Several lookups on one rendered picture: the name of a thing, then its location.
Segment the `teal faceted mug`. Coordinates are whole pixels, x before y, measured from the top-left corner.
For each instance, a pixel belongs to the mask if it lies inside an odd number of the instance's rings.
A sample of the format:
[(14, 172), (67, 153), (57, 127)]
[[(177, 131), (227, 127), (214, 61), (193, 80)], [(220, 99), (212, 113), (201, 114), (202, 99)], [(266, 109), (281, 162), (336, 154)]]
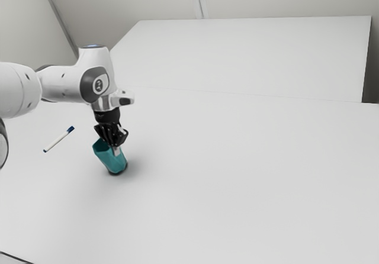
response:
[(127, 169), (127, 159), (122, 152), (119, 156), (113, 155), (112, 146), (99, 138), (93, 145), (92, 149), (99, 161), (106, 167), (112, 175), (118, 175)]

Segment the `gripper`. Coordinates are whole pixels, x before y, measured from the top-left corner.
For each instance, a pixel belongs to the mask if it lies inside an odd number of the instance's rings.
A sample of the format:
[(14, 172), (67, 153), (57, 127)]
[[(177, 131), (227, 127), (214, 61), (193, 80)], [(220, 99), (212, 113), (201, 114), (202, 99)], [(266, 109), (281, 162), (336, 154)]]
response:
[(120, 115), (119, 108), (114, 108), (111, 111), (94, 111), (94, 117), (97, 122), (94, 129), (103, 141), (112, 146), (115, 157), (120, 155), (120, 146), (125, 142), (129, 134), (121, 126)]

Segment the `white pen with blue cap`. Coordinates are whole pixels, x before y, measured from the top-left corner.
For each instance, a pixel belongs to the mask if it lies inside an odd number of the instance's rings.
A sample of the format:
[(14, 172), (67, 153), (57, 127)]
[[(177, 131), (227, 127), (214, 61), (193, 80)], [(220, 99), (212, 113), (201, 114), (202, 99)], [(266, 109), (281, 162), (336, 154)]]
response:
[(73, 130), (74, 126), (70, 126), (65, 132), (63, 132), (59, 137), (54, 139), (48, 146), (43, 148), (43, 152), (47, 153), (50, 151), (54, 146), (56, 146), (58, 143), (60, 143), (65, 137), (67, 137)]

